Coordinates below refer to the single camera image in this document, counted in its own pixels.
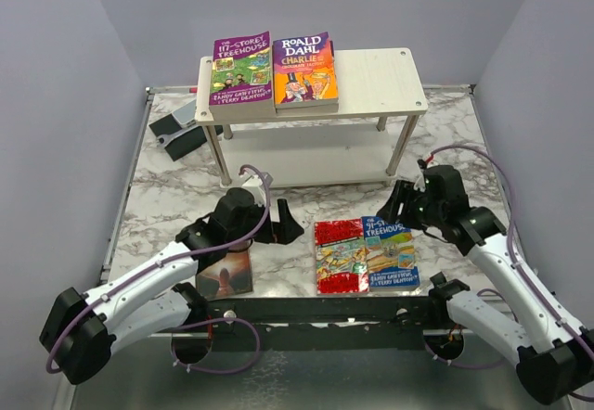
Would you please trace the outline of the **orange 39-storey treehouse book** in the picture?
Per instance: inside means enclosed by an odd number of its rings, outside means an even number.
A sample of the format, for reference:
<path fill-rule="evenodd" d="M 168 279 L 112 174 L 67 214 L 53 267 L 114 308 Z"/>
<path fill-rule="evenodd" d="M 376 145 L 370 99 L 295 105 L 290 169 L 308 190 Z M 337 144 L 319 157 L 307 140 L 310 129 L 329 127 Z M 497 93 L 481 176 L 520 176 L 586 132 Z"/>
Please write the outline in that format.
<path fill-rule="evenodd" d="M 274 107 L 235 105 L 210 107 L 213 118 L 217 121 L 228 121 L 231 123 L 256 122 L 275 118 L 277 115 Z"/>

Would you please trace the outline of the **roald dahl charlie book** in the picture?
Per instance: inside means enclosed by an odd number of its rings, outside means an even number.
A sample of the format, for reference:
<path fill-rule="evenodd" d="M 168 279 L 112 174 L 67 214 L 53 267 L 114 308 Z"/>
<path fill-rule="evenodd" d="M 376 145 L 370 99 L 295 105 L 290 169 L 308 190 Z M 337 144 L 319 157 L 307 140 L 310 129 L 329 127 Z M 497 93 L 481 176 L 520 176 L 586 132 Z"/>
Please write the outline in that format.
<path fill-rule="evenodd" d="M 276 109 L 339 103 L 333 43 L 328 32 L 275 40 L 273 76 Z"/>

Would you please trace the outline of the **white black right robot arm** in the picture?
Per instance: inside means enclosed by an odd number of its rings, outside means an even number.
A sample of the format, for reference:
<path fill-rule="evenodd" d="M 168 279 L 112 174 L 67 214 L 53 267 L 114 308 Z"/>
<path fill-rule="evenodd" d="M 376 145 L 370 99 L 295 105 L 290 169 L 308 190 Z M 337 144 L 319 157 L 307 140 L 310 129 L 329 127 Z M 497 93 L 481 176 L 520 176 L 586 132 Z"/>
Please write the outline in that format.
<path fill-rule="evenodd" d="M 510 231 L 486 207 L 470 204 L 461 175 L 451 165 L 422 170 L 423 187 L 399 180 L 378 215 L 389 224 L 426 231 L 477 266 L 516 317 L 484 302 L 458 279 L 434 275 L 426 305 L 436 327 L 452 322 L 482 338 L 511 365 L 527 393 L 553 404 L 593 380 L 593 332 L 547 290 L 509 242 Z"/>

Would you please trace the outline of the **purple treehouse book front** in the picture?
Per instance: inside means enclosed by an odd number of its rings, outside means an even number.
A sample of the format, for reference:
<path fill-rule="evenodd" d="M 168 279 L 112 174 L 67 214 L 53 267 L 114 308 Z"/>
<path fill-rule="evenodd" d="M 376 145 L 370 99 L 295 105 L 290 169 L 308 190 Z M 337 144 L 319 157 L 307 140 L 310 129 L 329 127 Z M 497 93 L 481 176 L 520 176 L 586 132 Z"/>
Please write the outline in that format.
<path fill-rule="evenodd" d="M 338 103 L 318 104 L 316 102 L 284 103 L 276 107 L 278 116 L 326 115 L 339 111 Z"/>

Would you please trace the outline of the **purple treehouse book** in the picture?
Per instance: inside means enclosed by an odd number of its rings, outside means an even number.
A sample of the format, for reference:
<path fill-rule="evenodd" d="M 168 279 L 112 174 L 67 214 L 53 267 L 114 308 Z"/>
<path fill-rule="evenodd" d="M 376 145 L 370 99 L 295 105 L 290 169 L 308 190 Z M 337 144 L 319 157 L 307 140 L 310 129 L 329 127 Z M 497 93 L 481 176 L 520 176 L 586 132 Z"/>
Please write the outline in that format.
<path fill-rule="evenodd" d="M 275 107 L 270 32 L 217 39 L 213 45 L 209 109 Z"/>
<path fill-rule="evenodd" d="M 339 111 L 338 103 L 318 104 L 316 102 L 284 103 L 276 107 L 278 116 L 326 115 Z"/>

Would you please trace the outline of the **red treehouse book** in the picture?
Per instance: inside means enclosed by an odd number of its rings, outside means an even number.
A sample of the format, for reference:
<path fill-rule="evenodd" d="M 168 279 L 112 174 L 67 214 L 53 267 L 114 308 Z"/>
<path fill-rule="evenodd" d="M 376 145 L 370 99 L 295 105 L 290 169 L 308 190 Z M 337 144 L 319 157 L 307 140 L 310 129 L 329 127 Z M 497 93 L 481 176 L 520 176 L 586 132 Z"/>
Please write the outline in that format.
<path fill-rule="evenodd" d="M 369 290 L 367 246 L 360 218 L 315 222 L 316 293 L 363 294 Z"/>

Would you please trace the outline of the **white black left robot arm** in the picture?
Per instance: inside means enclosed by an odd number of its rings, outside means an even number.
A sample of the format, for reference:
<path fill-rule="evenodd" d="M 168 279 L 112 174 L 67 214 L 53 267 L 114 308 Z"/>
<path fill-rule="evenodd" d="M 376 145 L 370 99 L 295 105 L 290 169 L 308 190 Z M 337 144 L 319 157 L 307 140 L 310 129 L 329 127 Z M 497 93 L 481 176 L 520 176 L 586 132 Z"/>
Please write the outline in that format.
<path fill-rule="evenodd" d="M 214 210 L 185 226 L 163 250 L 120 278 L 57 295 L 39 341 L 46 369 L 79 385 L 98 373 L 117 351 L 165 329 L 191 331 L 208 318 L 208 302 L 190 278 L 223 260 L 243 243 L 288 245 L 303 234 L 287 200 L 261 187 L 233 187 Z"/>

